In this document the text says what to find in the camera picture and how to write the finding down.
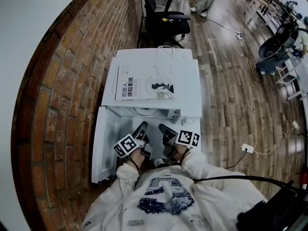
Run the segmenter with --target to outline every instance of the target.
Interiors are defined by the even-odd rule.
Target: cabinet door
[[[119,140],[120,117],[100,107],[98,111],[92,156],[91,181],[97,183],[116,172],[116,152],[113,149]]]

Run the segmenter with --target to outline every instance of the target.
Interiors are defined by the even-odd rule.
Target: red object
[[[308,184],[308,169],[303,169],[300,173],[299,184]]]

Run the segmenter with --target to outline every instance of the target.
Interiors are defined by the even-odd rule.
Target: shoe
[[[203,17],[203,18],[206,18],[207,15],[208,15],[207,11],[200,13],[200,16]]]
[[[154,159],[153,163],[155,165],[155,168],[157,168],[159,165],[164,164],[165,162],[162,159]]]

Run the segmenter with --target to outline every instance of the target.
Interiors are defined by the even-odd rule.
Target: white book
[[[176,81],[171,64],[120,65],[115,100],[176,98]]]

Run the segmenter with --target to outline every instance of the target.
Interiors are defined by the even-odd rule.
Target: person's hand
[[[137,164],[137,166],[140,168],[141,164],[143,163],[143,161],[145,159],[144,155],[141,154],[141,149],[137,148],[129,156],[135,162],[135,164]],[[136,166],[131,161],[127,160],[126,163],[128,165],[136,168]]]
[[[181,144],[176,144],[175,145],[175,154],[174,154],[174,159],[180,161],[183,157],[183,154],[185,153],[185,151],[187,150],[187,146],[185,145],[181,145]]]

